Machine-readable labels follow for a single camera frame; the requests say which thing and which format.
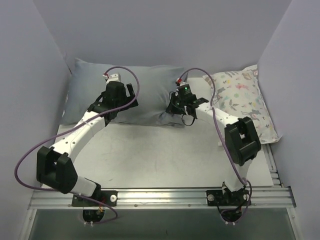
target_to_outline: white floral pillow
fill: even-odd
[[[216,87],[214,106],[239,118],[250,117],[262,144],[280,140],[258,86],[257,65],[246,67],[242,71],[218,72],[211,76]],[[203,78],[213,93],[209,77],[205,75]]]

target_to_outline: gray floor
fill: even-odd
[[[120,210],[114,222],[94,227],[78,210],[38,210],[31,240],[294,240],[285,208],[249,209],[236,226],[226,226],[216,209]]]

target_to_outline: gray cloth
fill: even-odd
[[[106,81],[102,75],[110,67],[110,64],[75,60],[75,70],[70,80],[61,124],[74,124],[81,119],[90,104],[106,89]],[[113,122],[143,126],[183,126],[181,116],[165,111],[170,102],[169,93],[175,91],[175,82],[185,69],[167,65],[128,68],[136,74],[140,83],[137,97],[139,106],[119,112]],[[110,75],[115,73],[120,74],[121,82],[132,84],[134,92],[137,92],[135,78],[130,72],[124,69],[113,69],[109,72]]]

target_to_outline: purple cable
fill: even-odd
[[[215,94],[216,94],[215,81],[214,81],[214,79],[210,76],[210,74],[209,74],[206,70],[203,70],[203,69],[198,68],[198,67],[193,67],[193,68],[190,68],[190,69],[186,70],[183,74],[181,74],[180,79],[182,79],[182,77],[183,77],[186,73],[188,73],[189,71],[191,71],[191,70],[199,70],[199,71],[205,73],[205,74],[209,77],[209,79],[211,80],[212,85],[213,85],[213,94],[212,94],[212,97],[211,97],[211,100],[210,100],[210,106],[211,106],[212,113],[213,113],[212,116],[213,116],[213,122],[214,122],[214,126],[215,126],[215,129],[216,129],[216,132],[218,133],[219,139],[221,140],[222,146],[223,146],[224,151],[225,151],[225,153],[226,153],[226,155],[227,155],[227,157],[228,157],[228,159],[229,159],[229,162],[230,162],[230,164],[231,164],[231,166],[232,166],[232,169],[233,169],[235,175],[237,176],[237,178],[239,179],[239,181],[240,181],[244,186],[246,186],[247,184],[249,184],[250,194],[249,194],[249,198],[248,198],[248,201],[247,201],[247,205],[245,206],[245,209],[244,209],[243,214],[242,214],[242,216],[243,216],[243,215],[246,214],[247,209],[248,209],[248,207],[249,207],[249,203],[250,203],[251,195],[252,195],[252,185],[251,185],[251,183],[250,183],[246,178],[244,178],[244,177],[242,178],[242,177],[240,176],[240,174],[239,174],[239,172],[238,172],[238,170],[237,170],[237,168],[236,168],[236,165],[235,165],[234,161],[232,160],[232,157],[231,157],[230,152],[229,152],[229,150],[228,150],[228,148],[227,148],[227,145],[226,145],[226,143],[225,143],[225,140],[224,140],[224,138],[222,137],[222,134],[221,134],[221,132],[220,132],[220,130],[219,130],[218,122],[217,122],[217,117],[216,117],[216,111],[215,111],[214,104],[213,104],[213,102],[214,102],[214,97],[215,97]]]
[[[19,169],[21,163],[25,160],[25,158],[26,158],[30,153],[32,153],[35,149],[37,149],[38,147],[42,146],[43,144],[45,144],[45,143],[47,143],[47,142],[49,142],[49,141],[51,141],[51,140],[54,140],[54,139],[56,139],[56,138],[59,138],[59,137],[61,137],[61,136],[63,136],[63,135],[72,133],[73,131],[81,128],[82,126],[84,126],[84,125],[87,124],[88,122],[91,122],[92,120],[94,120],[94,119],[96,119],[96,118],[98,118],[98,117],[101,117],[101,116],[103,116],[103,115],[105,115],[105,114],[108,114],[108,113],[111,113],[111,112],[114,112],[114,111],[118,111],[118,110],[124,109],[124,108],[130,106],[130,105],[137,99],[137,97],[138,97],[138,95],[139,95],[139,91],[140,91],[140,83],[139,83],[139,80],[138,80],[137,76],[135,75],[135,73],[134,73],[133,71],[131,71],[129,68],[124,67],[124,66],[113,66],[113,67],[110,67],[110,68],[105,72],[105,74],[108,73],[109,71],[113,70],[113,69],[124,69],[124,70],[127,70],[128,72],[130,72],[130,73],[133,75],[133,77],[135,78],[136,84],[137,84],[137,91],[136,91],[136,95],[134,96],[134,98],[133,98],[130,102],[128,102],[127,104],[125,104],[125,105],[123,105],[123,106],[116,107],[116,108],[114,108],[114,109],[110,109],[110,110],[101,112],[101,113],[99,113],[99,114],[97,114],[97,115],[89,118],[86,122],[83,122],[83,123],[79,124],[78,126],[75,126],[74,128],[68,130],[68,131],[65,131],[65,132],[59,133],[59,134],[57,134],[57,135],[54,135],[54,136],[52,136],[52,137],[49,137],[49,138],[47,138],[46,140],[43,140],[43,141],[39,142],[38,144],[36,144],[35,146],[33,146],[32,148],[30,148],[30,149],[20,158],[20,160],[17,162],[17,164],[16,164],[16,166],[15,166],[15,168],[14,168],[14,177],[15,177],[16,181],[17,181],[19,184],[21,184],[22,186],[24,186],[24,187],[26,187],[26,188],[28,188],[28,189],[39,190],[39,191],[48,191],[48,192],[56,192],[56,190],[55,190],[55,189],[52,189],[52,188],[47,189],[47,188],[41,188],[41,187],[37,187],[37,186],[28,185],[28,184],[24,183],[24,182],[19,178],[19,176],[18,176],[18,169]],[[104,223],[109,222],[109,221],[112,221],[112,220],[114,220],[114,219],[116,219],[116,218],[118,217],[118,213],[117,213],[112,207],[108,206],[107,204],[105,204],[105,203],[103,203],[103,202],[100,202],[100,201],[97,201],[97,200],[94,200],[94,199],[92,199],[92,198],[90,198],[90,197],[87,197],[87,196],[80,195],[79,197],[84,198],[84,199],[87,199],[87,200],[90,200],[90,201],[92,201],[92,202],[94,202],[94,203],[101,204],[101,205],[109,208],[110,210],[112,210],[112,211],[115,213],[115,217],[113,217],[113,218],[111,218],[111,219],[105,220]]]

